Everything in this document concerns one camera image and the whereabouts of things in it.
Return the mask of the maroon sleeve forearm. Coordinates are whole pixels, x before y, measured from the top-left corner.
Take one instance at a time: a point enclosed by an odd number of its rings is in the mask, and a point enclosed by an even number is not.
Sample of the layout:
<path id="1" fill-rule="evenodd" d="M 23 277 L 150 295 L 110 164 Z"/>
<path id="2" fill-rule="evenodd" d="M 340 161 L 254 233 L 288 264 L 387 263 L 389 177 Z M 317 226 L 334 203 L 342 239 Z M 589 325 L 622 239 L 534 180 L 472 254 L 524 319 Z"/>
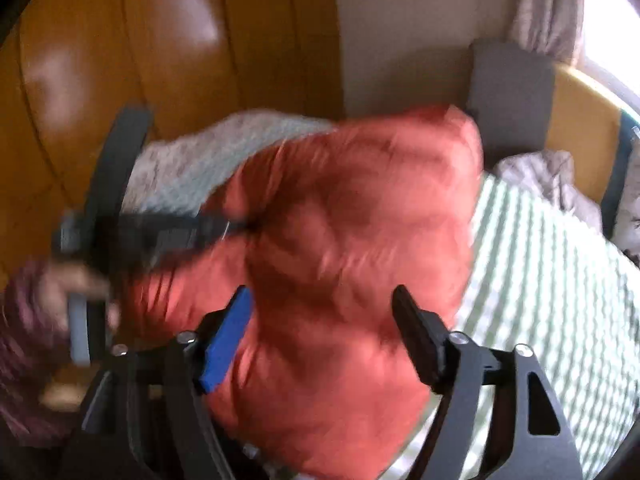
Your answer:
<path id="1" fill-rule="evenodd" d="M 38 304 L 42 263 L 29 263 L 1 293 L 1 418 L 19 444 L 47 448 L 72 430 L 75 417 L 42 405 L 40 394 L 68 362 L 68 337 Z"/>

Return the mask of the person left hand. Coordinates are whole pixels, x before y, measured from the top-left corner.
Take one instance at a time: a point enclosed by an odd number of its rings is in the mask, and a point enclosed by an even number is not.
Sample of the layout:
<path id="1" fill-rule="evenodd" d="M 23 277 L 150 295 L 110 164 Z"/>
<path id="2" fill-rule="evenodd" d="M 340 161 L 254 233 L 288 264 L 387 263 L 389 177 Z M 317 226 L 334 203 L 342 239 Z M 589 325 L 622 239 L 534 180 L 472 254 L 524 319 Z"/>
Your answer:
<path id="1" fill-rule="evenodd" d="M 111 287 L 106 278 L 80 262 L 47 262 L 38 280 L 36 299 L 54 326 L 63 333 L 68 332 L 67 303 L 71 294 L 84 296 L 91 301 L 105 301 L 107 324 L 112 330 L 118 330 L 119 304 L 111 301 Z"/>

